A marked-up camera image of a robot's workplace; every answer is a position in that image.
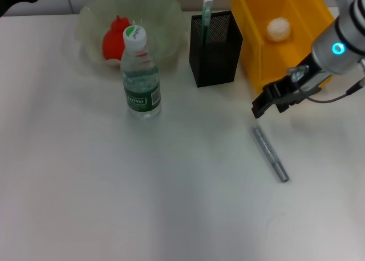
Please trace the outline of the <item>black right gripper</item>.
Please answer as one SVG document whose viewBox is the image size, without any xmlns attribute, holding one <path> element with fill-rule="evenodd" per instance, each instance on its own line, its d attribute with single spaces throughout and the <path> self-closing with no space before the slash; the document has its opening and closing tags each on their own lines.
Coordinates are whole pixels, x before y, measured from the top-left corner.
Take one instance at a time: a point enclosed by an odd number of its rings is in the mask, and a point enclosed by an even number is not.
<svg viewBox="0 0 365 261">
<path fill-rule="evenodd" d="M 260 118 L 272 105 L 283 113 L 290 106 L 301 103 L 321 90 L 320 85 L 331 74 L 317 65 L 312 54 L 308 54 L 297 66 L 287 69 L 288 80 L 277 80 L 265 85 L 259 96 L 252 102 L 252 112 Z"/>
</svg>

